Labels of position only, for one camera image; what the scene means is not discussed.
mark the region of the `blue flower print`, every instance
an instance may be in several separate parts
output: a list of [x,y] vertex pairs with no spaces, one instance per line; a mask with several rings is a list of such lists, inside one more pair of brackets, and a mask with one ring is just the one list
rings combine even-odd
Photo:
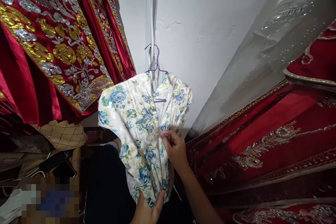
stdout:
[[141,114],[147,120],[153,120],[153,113],[148,108],[143,108]]
[[169,130],[169,124],[167,122],[162,124],[160,127],[160,131],[165,131],[165,130]]
[[146,130],[149,134],[152,134],[153,133],[153,130],[154,130],[154,126],[151,125],[151,124],[147,124],[146,125]]
[[162,180],[162,189],[167,189],[167,180],[165,179]]
[[148,146],[148,148],[146,149],[145,158],[146,158],[146,161],[147,161],[148,164],[151,163],[152,159],[156,158],[156,154],[155,154],[152,146]]
[[135,118],[137,115],[137,112],[135,109],[127,110],[126,111],[127,117],[128,118]]
[[144,188],[147,188],[150,180],[147,167],[139,169],[139,180],[140,183],[144,186]]
[[122,103],[126,100],[126,93],[123,91],[124,88],[122,86],[117,86],[116,89],[112,90],[109,100],[112,104]]
[[98,119],[99,119],[99,124],[102,126],[110,123],[109,119],[107,118],[107,114],[103,111],[98,111]]
[[174,120],[175,123],[177,122],[177,120],[178,120],[179,118],[180,118],[180,114],[178,114],[178,115],[175,116],[175,120]]
[[160,150],[160,156],[163,158],[165,156],[165,151],[166,151],[166,148],[165,146],[163,145],[162,143],[162,149]]
[[179,91],[178,94],[175,96],[175,99],[181,102],[184,99],[184,90]]
[[130,121],[128,121],[126,124],[126,129],[129,131],[132,128],[132,123]]
[[147,102],[147,103],[150,102],[150,98],[149,98],[148,95],[143,94],[143,95],[142,95],[142,98],[143,98],[143,100],[144,100],[145,102]]
[[101,98],[101,103],[102,103],[103,106],[106,107],[110,104],[110,101],[108,99],[106,99],[106,97],[104,96],[104,97]]

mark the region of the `hanging garment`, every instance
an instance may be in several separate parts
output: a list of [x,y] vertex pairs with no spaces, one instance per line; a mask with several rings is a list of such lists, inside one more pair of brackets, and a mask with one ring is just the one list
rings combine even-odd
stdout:
[[285,214],[271,206],[304,210],[302,204],[335,202],[336,185],[327,179],[336,168],[336,95],[327,91],[335,80],[335,38],[327,28],[287,67],[320,79],[319,85],[285,80],[187,143],[189,164],[221,216],[232,221],[234,212],[253,208],[250,217],[260,215],[263,223],[261,213],[270,219],[274,211]]
[[[153,98],[167,101],[154,103]],[[161,189],[166,190],[165,202],[169,201],[174,173],[160,132],[180,132],[192,99],[190,87],[170,73],[153,95],[149,73],[103,91],[98,124],[112,130],[122,142],[119,156],[131,177],[128,185],[135,202],[141,191],[154,207]]]
[[306,48],[285,70],[294,83],[336,92],[336,22]]
[[102,90],[134,76],[115,0],[94,1],[111,26],[96,25],[89,0],[0,0],[1,96],[25,123],[79,123]]

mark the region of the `white wall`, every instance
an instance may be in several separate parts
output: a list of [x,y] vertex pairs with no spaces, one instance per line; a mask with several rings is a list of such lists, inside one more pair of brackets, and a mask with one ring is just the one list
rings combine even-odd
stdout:
[[259,56],[259,44],[253,35],[254,31],[263,27],[267,16],[281,1],[267,0],[243,39],[240,49],[194,122],[189,132],[192,137],[208,131],[284,79],[282,72],[273,71]]
[[[192,126],[266,0],[158,0],[156,43],[160,65],[192,88]],[[146,70],[146,0],[119,0],[137,73]],[[96,123],[87,119],[85,126]]]

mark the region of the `red satin fabric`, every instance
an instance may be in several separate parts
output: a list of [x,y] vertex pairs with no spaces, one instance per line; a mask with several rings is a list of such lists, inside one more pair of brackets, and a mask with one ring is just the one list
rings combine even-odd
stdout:
[[[135,70],[128,55],[127,47],[122,39],[120,28],[113,23],[114,17],[112,12],[104,10],[104,13],[107,16],[110,14],[112,15],[111,17],[108,16],[108,19],[111,21],[110,23],[113,24],[111,25],[111,29],[117,29],[116,31],[113,31],[113,35],[115,36],[114,40],[118,48],[117,54],[121,59],[124,75],[121,74],[118,66],[113,61],[113,57],[104,39],[102,28],[97,22],[90,0],[77,1],[82,8],[94,42],[97,44],[97,48],[114,84],[133,77],[135,75]],[[47,9],[38,3],[36,4],[42,11],[46,10],[53,14],[50,9]],[[35,21],[37,18],[43,18],[46,20],[47,25],[55,27],[57,24],[52,21],[48,15],[42,16],[24,10],[19,6],[16,0],[12,4],[12,7],[21,11],[24,16],[31,20],[32,26],[36,30],[34,34],[37,37],[37,41],[44,45],[49,53],[53,53],[55,44],[51,42],[51,39],[46,38],[46,34],[42,31],[41,25],[36,24]],[[77,22],[76,17],[74,19],[65,17],[65,19],[70,21],[70,23]],[[24,123],[43,126],[52,120],[67,120],[69,123],[77,124],[97,111],[99,97],[95,102],[89,105],[84,112],[79,113],[79,111],[69,103],[66,97],[55,88],[55,84],[53,84],[46,74],[37,67],[36,63],[28,57],[22,46],[3,24],[1,24],[0,38],[2,41],[0,45],[2,51],[2,63],[0,64],[0,90],[6,97],[6,104],[8,104],[13,111],[18,113]],[[85,36],[83,36],[83,38],[83,42],[87,44],[88,41]],[[54,59],[53,63],[62,69],[62,74],[66,83],[72,82],[71,78],[64,76],[64,70],[70,66],[57,59]],[[99,65],[91,65],[90,67],[99,69]],[[101,75],[101,72],[97,75],[95,72],[91,71],[90,74],[94,75],[94,78],[97,78]],[[6,112],[6,110],[2,108],[0,109],[2,113]]]
[[120,33],[117,21],[114,18],[112,10],[111,10],[111,8],[114,8],[115,11],[117,12],[116,5],[114,3],[114,0],[113,0],[113,2],[112,1],[108,2],[107,0],[103,0],[103,4],[105,6],[107,17],[108,17],[109,22],[110,22],[111,27],[112,27],[113,37],[114,37],[115,44],[116,44],[118,52],[119,52],[120,59],[121,59],[122,64],[124,66],[125,75],[129,76],[128,78],[131,78],[131,77],[135,76],[135,69],[133,67],[132,60],[130,59],[130,57],[128,55],[127,48],[126,48],[126,45],[123,41],[122,35]]
[[336,22],[332,23],[287,70],[299,77],[313,78],[313,84],[336,88]]
[[[329,39],[312,44],[313,61],[302,64],[301,56],[287,69],[335,80],[329,66],[336,63],[336,40],[330,32],[322,34]],[[187,143],[189,165],[228,222],[244,206],[336,200],[336,185],[327,179],[336,171],[335,115],[335,93],[283,81]],[[259,210],[249,211],[252,216]]]
[[79,3],[81,4],[81,8],[84,12],[86,19],[90,20],[88,25],[97,43],[98,49],[101,52],[101,55],[104,55],[103,59],[104,59],[105,65],[109,73],[111,74],[111,78],[117,83],[124,81],[118,69],[118,66],[113,60],[113,57],[111,55],[111,52],[104,38],[103,31],[97,21],[97,18],[96,18],[96,15],[95,15],[95,12],[91,5],[90,0],[79,0]]

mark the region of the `person's arm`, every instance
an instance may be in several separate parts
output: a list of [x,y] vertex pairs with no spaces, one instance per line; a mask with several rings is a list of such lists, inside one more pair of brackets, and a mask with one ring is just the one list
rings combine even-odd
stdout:
[[223,223],[188,165],[186,144],[174,131],[161,132],[168,158],[179,174],[198,224]]

